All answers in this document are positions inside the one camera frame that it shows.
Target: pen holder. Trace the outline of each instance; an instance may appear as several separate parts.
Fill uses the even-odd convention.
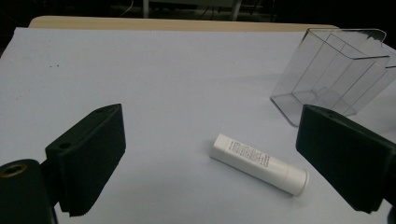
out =
[[[377,29],[308,29],[271,101],[296,127],[303,105],[356,114],[396,78],[385,36]]]

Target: white cylinder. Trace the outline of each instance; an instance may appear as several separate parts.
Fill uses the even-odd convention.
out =
[[[210,157],[297,197],[303,194],[308,183],[309,175],[306,170],[288,165],[223,134],[219,134]]]

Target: clear plastic container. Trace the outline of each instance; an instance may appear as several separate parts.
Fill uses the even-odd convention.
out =
[[[377,29],[308,29],[271,101],[293,126],[303,105],[356,114],[396,78],[385,36]]]

